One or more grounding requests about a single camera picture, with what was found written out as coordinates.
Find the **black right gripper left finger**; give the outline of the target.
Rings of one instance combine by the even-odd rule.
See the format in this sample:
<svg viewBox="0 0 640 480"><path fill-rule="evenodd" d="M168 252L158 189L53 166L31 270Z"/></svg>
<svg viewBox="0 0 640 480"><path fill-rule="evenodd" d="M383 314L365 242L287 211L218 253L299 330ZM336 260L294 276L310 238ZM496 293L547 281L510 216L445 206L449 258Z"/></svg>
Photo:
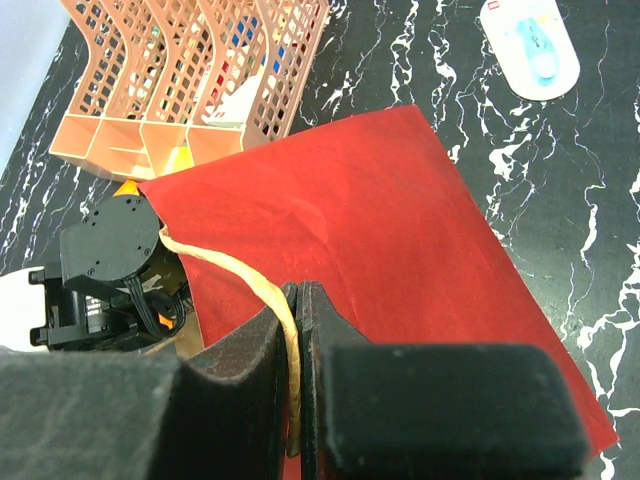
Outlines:
<svg viewBox="0 0 640 480"><path fill-rule="evenodd" d="M279 479L287 368L269 309L184 360L4 353L5 479Z"/></svg>

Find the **orange snack packet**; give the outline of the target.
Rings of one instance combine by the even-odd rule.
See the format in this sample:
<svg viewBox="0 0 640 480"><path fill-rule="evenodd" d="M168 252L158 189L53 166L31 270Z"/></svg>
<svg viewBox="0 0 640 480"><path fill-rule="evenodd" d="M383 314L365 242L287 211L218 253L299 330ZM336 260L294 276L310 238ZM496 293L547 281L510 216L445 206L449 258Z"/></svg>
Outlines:
<svg viewBox="0 0 640 480"><path fill-rule="evenodd" d="M138 183L134 180L126 180L113 194L116 196L139 196Z"/></svg>

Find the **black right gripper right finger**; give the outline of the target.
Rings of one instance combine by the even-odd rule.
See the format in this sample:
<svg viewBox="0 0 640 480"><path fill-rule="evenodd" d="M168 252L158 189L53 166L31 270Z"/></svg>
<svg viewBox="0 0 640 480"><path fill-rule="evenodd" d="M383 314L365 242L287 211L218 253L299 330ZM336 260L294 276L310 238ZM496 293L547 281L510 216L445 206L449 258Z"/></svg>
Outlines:
<svg viewBox="0 0 640 480"><path fill-rule="evenodd" d="M298 288L305 479L577 479L588 438L556 364L524 344L376 344Z"/></svg>

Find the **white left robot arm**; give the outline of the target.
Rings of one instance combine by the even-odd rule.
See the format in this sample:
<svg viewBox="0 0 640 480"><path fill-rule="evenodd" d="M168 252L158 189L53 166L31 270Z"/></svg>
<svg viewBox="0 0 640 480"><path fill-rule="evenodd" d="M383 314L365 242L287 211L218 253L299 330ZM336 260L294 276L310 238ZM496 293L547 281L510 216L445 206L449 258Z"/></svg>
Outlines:
<svg viewBox="0 0 640 480"><path fill-rule="evenodd" d="M113 196L60 235L59 257L1 278L4 353L147 353L193 310L177 254L142 195Z"/></svg>

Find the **red brown paper bag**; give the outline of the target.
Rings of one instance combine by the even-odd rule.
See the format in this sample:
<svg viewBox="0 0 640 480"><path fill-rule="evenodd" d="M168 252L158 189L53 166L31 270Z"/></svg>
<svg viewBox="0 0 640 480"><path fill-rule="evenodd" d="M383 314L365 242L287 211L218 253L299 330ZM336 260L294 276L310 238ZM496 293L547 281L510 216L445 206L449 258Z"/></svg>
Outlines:
<svg viewBox="0 0 640 480"><path fill-rule="evenodd" d="M414 106L145 182L172 239L275 284L320 282L377 343L524 343L559 366L593 454L618 436Z"/></svg>

